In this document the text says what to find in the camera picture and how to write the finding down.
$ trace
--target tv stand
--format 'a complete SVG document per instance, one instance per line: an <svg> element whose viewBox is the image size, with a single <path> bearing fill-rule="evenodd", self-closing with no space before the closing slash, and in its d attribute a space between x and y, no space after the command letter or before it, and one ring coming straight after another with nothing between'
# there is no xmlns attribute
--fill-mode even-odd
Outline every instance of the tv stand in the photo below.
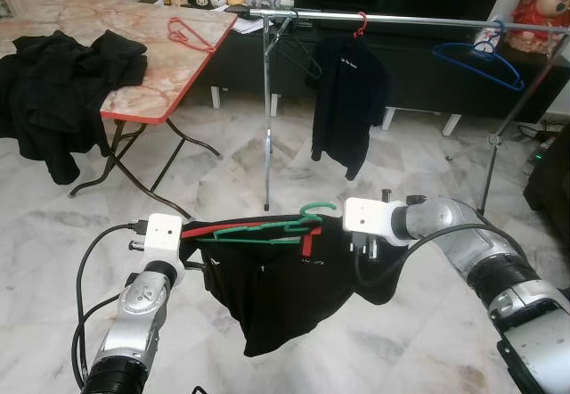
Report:
<svg viewBox="0 0 570 394"><path fill-rule="evenodd" d="M314 27L298 29L296 36L312 52L321 39L349 33ZM232 32L197 81L207 86L249 90L263 95L262 35L261 31L249 35ZM370 49L390 75L388 106L456 115L450 118L448 131L452 130L453 123L457 123L460 115L505 119L521 95L436 58L432 54L433 47L447 40L372 32L367 32L365 36ZM277 43L279 50L306 65L304 54L285 44L284 41L288 39L291 39L288 35L281 38ZM500 48L500 53L518 69L526 84L533 80L544 65L544 55L541 54L521 53L506 45ZM270 69L271 94L314 96L314 90L305 84L305 73L276 52L271 55ZM560 57L516 120L538 121L568 79L570 62ZM276 107L277 100L273 99L273 111L276 111Z"/></svg>

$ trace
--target cabinet leg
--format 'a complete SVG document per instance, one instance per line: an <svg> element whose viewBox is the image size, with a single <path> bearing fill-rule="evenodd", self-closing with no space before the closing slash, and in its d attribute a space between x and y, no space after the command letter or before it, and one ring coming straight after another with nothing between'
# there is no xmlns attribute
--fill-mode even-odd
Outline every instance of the cabinet leg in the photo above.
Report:
<svg viewBox="0 0 570 394"><path fill-rule="evenodd" d="M277 116L277 104L279 103L279 94L271 94L271 116Z"/></svg>
<svg viewBox="0 0 570 394"><path fill-rule="evenodd" d="M220 88L217 86L211 86L210 90L212 91L212 106L214 109L220 108Z"/></svg>
<svg viewBox="0 0 570 394"><path fill-rule="evenodd" d="M382 131L388 131L390 124L392 123L392 118L395 114L395 107L386 107L386 113L384 114L384 120L382 121Z"/></svg>
<svg viewBox="0 0 570 394"><path fill-rule="evenodd" d="M460 119L461 119L461 115L452 114L449 117L449 120L447 121L447 123L445 124L444 129L442 130L442 135L444 135L446 137L450 136L453 132L453 129L455 129L455 126L460 121Z"/></svg>

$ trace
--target marble floor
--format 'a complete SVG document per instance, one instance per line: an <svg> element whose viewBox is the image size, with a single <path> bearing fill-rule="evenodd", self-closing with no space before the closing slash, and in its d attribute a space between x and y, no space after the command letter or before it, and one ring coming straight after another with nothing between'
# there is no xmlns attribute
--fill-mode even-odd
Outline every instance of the marble floor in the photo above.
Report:
<svg viewBox="0 0 570 394"><path fill-rule="evenodd" d="M224 94L209 107L197 88L173 120L224 154L223 160L186 144L157 190L198 219L263 214L263 104ZM311 201L341 204L346 197L378 198L391 188L406 194L450 195L474 203L487 151L447 162L444 155L484 144L498 122L462 119L442 137L446 119L397 112L389 131L373 128L367 161L353 182L323 155L310 159L312 103L286 100L273 124L272 213L297 212ZM165 126L148 128L125 163L148 184L174 149ZM522 196L525 160L534 143L513 130L501 147L487 216L524 246L540 275L569 284L568 249ZM81 178L102 171L96 149L77 155ZM0 392L77 393L69 362L75 326L77 265L91 240L108 226L151 212L172 212L140 193L120 172L70 199L45 165L24 160L17 144L0 140ZM131 234L114 233L95 250L85 271L88 307L119 291L140 255L127 249ZM88 324L88 359L115 313L104 308ZM147 393L190 393L201 385L222 393L518 393L495 349L499 336L475 295L435 246L404 267L395 297L375 307L354 295L312 332L261 357L242 355L245 341L228 311L188 273L173 292Z"/></svg>

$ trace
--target red hanger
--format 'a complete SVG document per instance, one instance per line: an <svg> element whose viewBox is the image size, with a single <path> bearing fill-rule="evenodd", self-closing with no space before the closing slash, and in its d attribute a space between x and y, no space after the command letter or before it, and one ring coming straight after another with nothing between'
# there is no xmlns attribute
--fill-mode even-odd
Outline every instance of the red hanger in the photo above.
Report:
<svg viewBox="0 0 570 394"><path fill-rule="evenodd" d="M359 15L362 15L362 17L364 18L364 24L355 31L355 33L353 33L354 38L357 38L359 36L363 36L364 35L364 30L366 30L366 25L368 24L368 20L366 18L366 14L362 11L358 12Z"/></svg>
<svg viewBox="0 0 570 394"><path fill-rule="evenodd" d="M196 45L193 45L190 42L188 42L188 37L186 37L186 35L183 33L182 30L172 28L172 25L177 23L177 22L182 24L185 29L190 31L195 37L197 37L206 46L200 47L200 46L196 46ZM172 17L168 21L168 38L170 40L172 40L173 42L180 42L181 44L184 44L184 45L188 46L189 48L195 49L197 51L206 51L207 53L213 53L216 50L215 46L210 44L204 37L202 37L198 33L196 33L196 31L194 31L194 29L192 27L190 27L188 24L186 24L184 21L182 21L178 17Z"/></svg>

